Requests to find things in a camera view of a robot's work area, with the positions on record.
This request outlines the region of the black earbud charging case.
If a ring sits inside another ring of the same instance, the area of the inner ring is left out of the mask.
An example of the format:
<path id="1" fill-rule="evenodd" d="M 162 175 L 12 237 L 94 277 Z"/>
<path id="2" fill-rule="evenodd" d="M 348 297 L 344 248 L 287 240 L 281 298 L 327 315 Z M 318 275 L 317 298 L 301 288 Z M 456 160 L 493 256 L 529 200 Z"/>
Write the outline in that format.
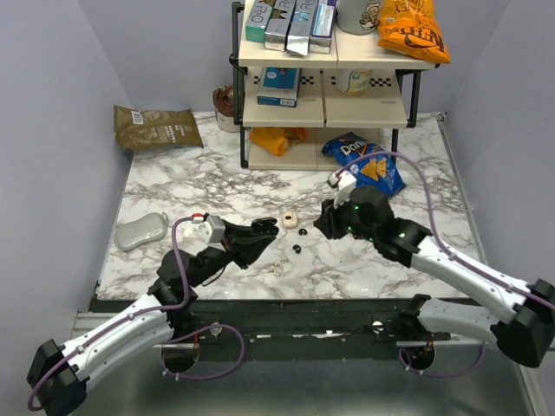
<path id="1" fill-rule="evenodd" d="M 257 218 L 251 222 L 251 233 L 255 237 L 273 241 L 279 232 L 278 220 L 274 217 Z"/>

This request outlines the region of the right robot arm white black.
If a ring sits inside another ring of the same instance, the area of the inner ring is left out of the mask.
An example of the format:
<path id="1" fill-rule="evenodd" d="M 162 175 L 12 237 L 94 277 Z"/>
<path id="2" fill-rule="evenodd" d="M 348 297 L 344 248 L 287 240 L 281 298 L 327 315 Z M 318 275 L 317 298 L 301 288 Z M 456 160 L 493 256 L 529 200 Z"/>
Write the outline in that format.
<path id="1" fill-rule="evenodd" d="M 314 225 L 328 239 L 351 235 L 371 242 L 384 258 L 442 280 L 474 305 L 415 298 L 399 318 L 411 339 L 429 333 L 463 335 L 496 346 L 507 358 L 531 368 L 543 361 L 554 340 L 554 287 L 507 276 L 448 246 L 430 229 L 398 218 L 373 186 L 354 188 L 342 203 L 326 199 Z"/>

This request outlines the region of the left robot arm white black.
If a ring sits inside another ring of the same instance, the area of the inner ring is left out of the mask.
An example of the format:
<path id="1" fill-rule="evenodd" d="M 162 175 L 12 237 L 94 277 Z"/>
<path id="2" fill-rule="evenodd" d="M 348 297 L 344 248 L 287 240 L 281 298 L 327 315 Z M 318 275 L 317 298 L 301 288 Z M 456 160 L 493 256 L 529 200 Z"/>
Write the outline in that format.
<path id="1" fill-rule="evenodd" d="M 146 294 L 86 334 L 61 344 L 48 340 L 36 350 L 27 374 L 31 412 L 69 415 L 117 365 L 156 344 L 198 334 L 189 310 L 197 299 L 195 288 L 230 263 L 247 269 L 278 236 L 275 218 L 236 225 L 206 213 L 178 219 L 172 239 L 185 222 L 199 225 L 203 250 L 193 255 L 174 244 Z"/>

